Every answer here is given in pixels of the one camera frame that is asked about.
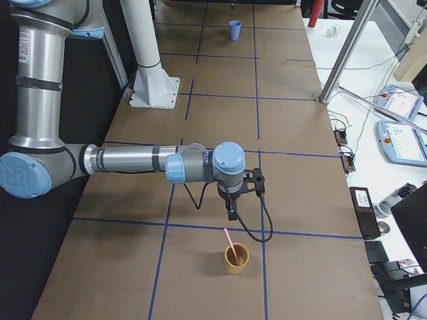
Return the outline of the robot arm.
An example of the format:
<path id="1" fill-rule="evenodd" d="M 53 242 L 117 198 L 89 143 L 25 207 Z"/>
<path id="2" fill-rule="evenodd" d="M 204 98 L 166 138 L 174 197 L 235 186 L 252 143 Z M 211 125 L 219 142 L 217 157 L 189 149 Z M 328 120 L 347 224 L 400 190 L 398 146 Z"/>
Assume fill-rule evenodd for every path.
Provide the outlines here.
<path id="1" fill-rule="evenodd" d="M 30 199 L 95 173 L 164 173 L 171 183 L 216 183 L 228 205 L 248 188 L 244 150 L 234 142 L 98 147 L 59 138 L 65 40 L 101 39 L 101 1 L 12 1 L 19 26 L 17 132 L 1 156 L 1 187 Z"/>

